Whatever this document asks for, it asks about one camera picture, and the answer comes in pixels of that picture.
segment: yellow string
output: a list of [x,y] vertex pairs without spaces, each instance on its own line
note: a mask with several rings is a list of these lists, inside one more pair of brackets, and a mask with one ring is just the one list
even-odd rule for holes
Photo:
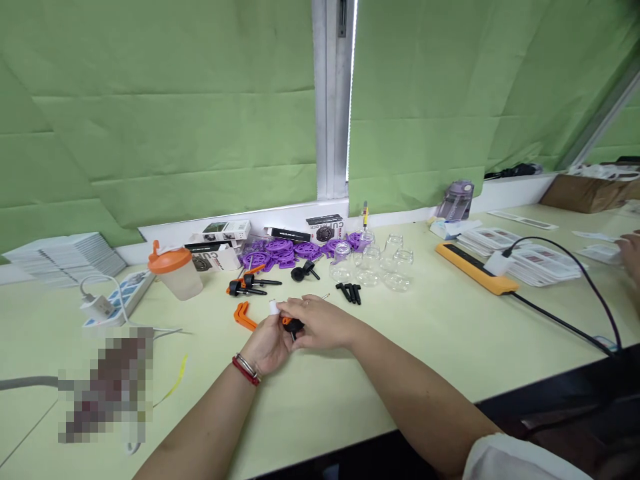
[[182,382],[182,377],[185,376],[185,368],[187,367],[187,358],[189,358],[189,356],[185,355],[185,357],[182,359],[182,366],[180,367],[180,374],[178,375],[178,380],[175,381],[175,384],[172,386],[171,390],[169,390],[167,394],[164,397],[162,397],[162,400],[156,403],[153,406],[153,408],[156,408],[158,405],[164,402],[164,400],[169,398],[171,394],[176,390],[176,388],[178,388],[178,386],[180,385],[180,382]]

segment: light green table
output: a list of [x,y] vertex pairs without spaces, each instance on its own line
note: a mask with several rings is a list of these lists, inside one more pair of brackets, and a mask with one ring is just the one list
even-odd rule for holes
[[[509,211],[560,225],[546,232],[487,214],[476,215],[486,226],[520,235],[541,235],[575,251],[596,241],[572,230],[620,235],[640,229],[640,217],[618,211],[583,215],[532,205]],[[268,312],[270,298],[305,293],[331,293],[329,301],[368,322],[394,342],[432,366],[471,401],[480,401],[528,383],[599,360],[603,355],[582,339],[515,299],[496,297],[434,252],[439,239],[424,223],[375,230],[384,241],[391,231],[404,235],[415,252],[417,272],[409,293],[383,285],[363,288],[362,306],[347,304],[328,276],[328,262],[317,271],[322,280],[302,283],[290,270],[272,270],[265,278],[284,282],[268,287],[266,297],[249,298],[250,318]],[[631,282],[621,268],[585,259],[589,272],[609,302],[625,346],[640,341],[640,321],[632,302]],[[153,392],[158,399],[173,385],[181,360],[189,355],[178,390],[153,412],[147,442],[128,457],[115,433],[100,443],[57,443],[58,422],[68,405],[58,402],[0,470],[7,479],[132,477],[144,460],[202,396],[240,350],[249,332],[233,321],[240,300],[224,290],[232,274],[204,276],[197,297],[180,302],[161,283],[154,283],[133,320],[160,327],[183,327],[192,335],[171,335],[154,348]],[[91,288],[107,293],[108,284]],[[591,335],[613,338],[609,322],[584,279],[547,288],[524,285],[521,294]],[[56,375],[58,368],[88,370],[95,344],[83,341],[76,290],[48,291],[37,283],[0,287],[3,319],[0,376]],[[57,398],[38,387],[0,393],[1,458],[33,427]],[[346,351],[299,351],[259,388],[230,476],[256,476],[342,448],[394,429],[358,363]]]

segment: green curtain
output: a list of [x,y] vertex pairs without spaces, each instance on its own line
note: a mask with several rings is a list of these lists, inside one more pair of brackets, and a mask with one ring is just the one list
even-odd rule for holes
[[310,1],[2,1],[0,54],[0,251],[317,197]]
[[349,157],[356,213],[437,205],[452,181],[553,170],[637,40],[616,0],[359,4]]
[[622,156],[640,157],[640,89],[591,150],[586,162],[615,162]]

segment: orange lid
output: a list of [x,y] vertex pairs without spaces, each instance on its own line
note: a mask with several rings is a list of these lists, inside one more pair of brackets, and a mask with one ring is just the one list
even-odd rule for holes
[[160,242],[154,240],[153,253],[150,254],[147,264],[149,270],[156,275],[178,270],[191,261],[191,252],[184,247],[180,250],[165,252],[162,255],[158,255],[158,248],[160,248]]

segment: red bracelet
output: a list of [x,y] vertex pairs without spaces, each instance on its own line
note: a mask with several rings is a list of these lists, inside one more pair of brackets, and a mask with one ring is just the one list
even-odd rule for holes
[[252,385],[255,385],[257,387],[258,384],[260,384],[260,380],[258,379],[258,377],[254,377],[252,376],[252,374],[246,371],[245,368],[240,364],[240,362],[238,362],[238,359],[236,357],[231,359],[231,363],[234,367],[240,370],[240,372],[242,372],[242,374],[247,378],[247,380],[251,382]]

